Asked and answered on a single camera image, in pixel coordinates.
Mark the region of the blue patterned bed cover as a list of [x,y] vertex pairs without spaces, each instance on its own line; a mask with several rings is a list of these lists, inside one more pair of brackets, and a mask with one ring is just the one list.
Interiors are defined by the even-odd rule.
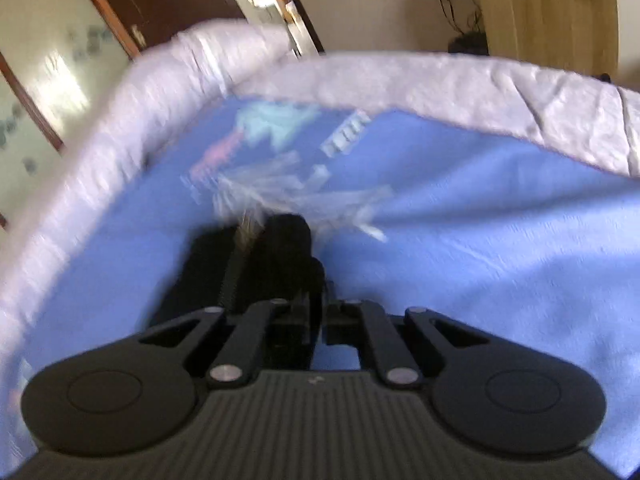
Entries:
[[593,374],[593,455],[639,463],[639,183],[510,136],[403,112],[231,99],[124,189],[4,342],[1,468],[32,452],[25,382],[141,328],[199,232],[250,206],[301,214],[342,298],[423,306]]

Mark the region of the light pink quilt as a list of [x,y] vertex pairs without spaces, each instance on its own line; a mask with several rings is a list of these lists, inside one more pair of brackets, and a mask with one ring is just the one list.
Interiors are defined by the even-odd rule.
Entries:
[[338,296],[639,371],[639,97],[476,56],[296,60],[215,23],[135,62],[12,231],[1,366],[142,325],[206,226],[304,216]]

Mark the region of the black pants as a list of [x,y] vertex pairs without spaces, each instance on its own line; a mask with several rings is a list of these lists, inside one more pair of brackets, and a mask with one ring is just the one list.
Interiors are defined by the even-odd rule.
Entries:
[[275,299],[302,306],[306,321],[270,330],[266,364],[303,370],[320,333],[326,272],[312,255],[311,228],[299,214],[273,214],[262,226],[239,222],[199,232],[148,325],[207,307],[238,318],[252,304]]

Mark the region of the light wooden cabinet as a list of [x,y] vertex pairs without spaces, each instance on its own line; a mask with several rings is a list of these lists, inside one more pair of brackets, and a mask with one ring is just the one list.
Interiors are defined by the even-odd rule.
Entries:
[[617,0],[478,0],[489,54],[615,77]]

